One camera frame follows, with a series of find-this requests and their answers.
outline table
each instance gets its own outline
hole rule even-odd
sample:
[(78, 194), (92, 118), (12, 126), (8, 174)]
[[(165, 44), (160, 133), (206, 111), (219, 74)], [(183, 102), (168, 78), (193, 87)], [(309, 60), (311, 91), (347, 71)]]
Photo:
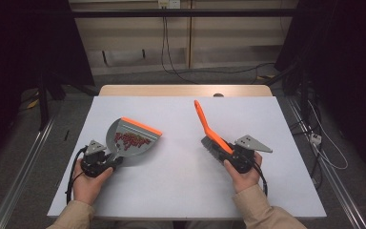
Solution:
[[(216, 93), (227, 97), (210, 97)], [(95, 203), (98, 218), (240, 219), (231, 200), (231, 178), (200, 143), (204, 133), (194, 99), (202, 104), (210, 126), (226, 140), (249, 134), (274, 150), (262, 154), (272, 205), (298, 218), (326, 217), (278, 103), (266, 86), (117, 85), (103, 87), (94, 99), (75, 152), (93, 138), (105, 142), (107, 129), (119, 115), (153, 126), (163, 135), (146, 154), (128, 157), (108, 180)], [(73, 157), (50, 217), (57, 217), (65, 207), (72, 161)]]

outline forearm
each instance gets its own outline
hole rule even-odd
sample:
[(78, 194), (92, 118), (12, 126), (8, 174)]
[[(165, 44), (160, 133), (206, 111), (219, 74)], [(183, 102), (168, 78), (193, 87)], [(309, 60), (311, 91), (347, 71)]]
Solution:
[(247, 228), (305, 228), (284, 209), (270, 206), (258, 185), (234, 196)]
[(70, 201), (49, 229), (89, 228), (94, 209), (81, 201)]

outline beige sleeve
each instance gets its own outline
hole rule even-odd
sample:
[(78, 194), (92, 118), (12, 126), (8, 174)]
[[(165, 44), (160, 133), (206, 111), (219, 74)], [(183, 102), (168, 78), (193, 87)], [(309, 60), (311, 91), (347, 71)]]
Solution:
[(49, 229), (88, 229), (93, 218), (94, 209), (81, 201), (72, 200)]
[(236, 194), (233, 199), (247, 228), (305, 228), (284, 209), (270, 206), (258, 185)]

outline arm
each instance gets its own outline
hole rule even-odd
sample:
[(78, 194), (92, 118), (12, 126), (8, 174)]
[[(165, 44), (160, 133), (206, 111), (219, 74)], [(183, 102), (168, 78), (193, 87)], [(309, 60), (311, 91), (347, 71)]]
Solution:
[(112, 168), (107, 169), (96, 178), (87, 177), (82, 173), (81, 159), (75, 165), (73, 177), (73, 198), (64, 208), (59, 218), (49, 229), (89, 228), (93, 218), (92, 205), (100, 193), (100, 189), (112, 174)]
[[(261, 155), (254, 155), (256, 163), (261, 165)], [(233, 179), (236, 191), (234, 203), (241, 212), (247, 228), (305, 228), (284, 209), (270, 206), (257, 185), (259, 174), (255, 169), (246, 174), (239, 174), (228, 160), (224, 161), (224, 166)]]

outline hand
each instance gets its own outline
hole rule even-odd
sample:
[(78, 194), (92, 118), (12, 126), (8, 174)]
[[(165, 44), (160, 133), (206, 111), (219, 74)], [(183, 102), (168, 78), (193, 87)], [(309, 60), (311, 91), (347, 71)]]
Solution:
[[(78, 159), (76, 161), (73, 178), (83, 172), (81, 168), (81, 161), (82, 159)], [(73, 183), (73, 198), (75, 200), (88, 203), (89, 205), (93, 205), (97, 195), (100, 193), (103, 183), (111, 175), (112, 168), (108, 168), (105, 172), (95, 178), (81, 174)]]
[[(261, 155), (258, 152), (254, 152), (254, 157), (256, 163), (261, 166)], [(246, 174), (239, 174), (230, 161), (224, 160), (224, 166), (233, 179), (234, 189), (237, 193), (256, 185), (260, 179), (260, 174), (255, 168), (252, 168)]]

